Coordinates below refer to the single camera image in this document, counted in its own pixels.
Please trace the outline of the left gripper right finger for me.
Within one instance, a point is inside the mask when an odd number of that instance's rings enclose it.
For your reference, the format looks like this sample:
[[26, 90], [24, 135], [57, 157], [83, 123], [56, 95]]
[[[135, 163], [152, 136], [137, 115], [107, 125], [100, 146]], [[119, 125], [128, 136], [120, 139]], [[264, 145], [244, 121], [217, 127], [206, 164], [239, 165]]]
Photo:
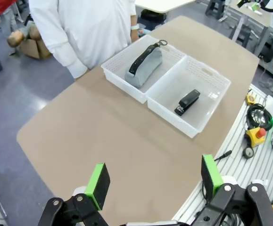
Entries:
[[212, 155], [202, 156], [201, 176], [207, 203], [196, 217], [198, 226], [216, 226], [236, 214], [245, 226], [273, 226], [273, 208], [260, 183], [246, 188], [224, 183]]

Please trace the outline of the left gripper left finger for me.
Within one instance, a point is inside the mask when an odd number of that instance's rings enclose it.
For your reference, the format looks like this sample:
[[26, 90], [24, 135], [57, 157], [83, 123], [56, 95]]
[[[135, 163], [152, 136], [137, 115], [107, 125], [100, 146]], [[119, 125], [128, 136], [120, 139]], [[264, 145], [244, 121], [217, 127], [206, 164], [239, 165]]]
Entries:
[[40, 226], [106, 226], [101, 216], [110, 185], [105, 163], [98, 163], [84, 191], [69, 200], [54, 197], [48, 200], [38, 225]]

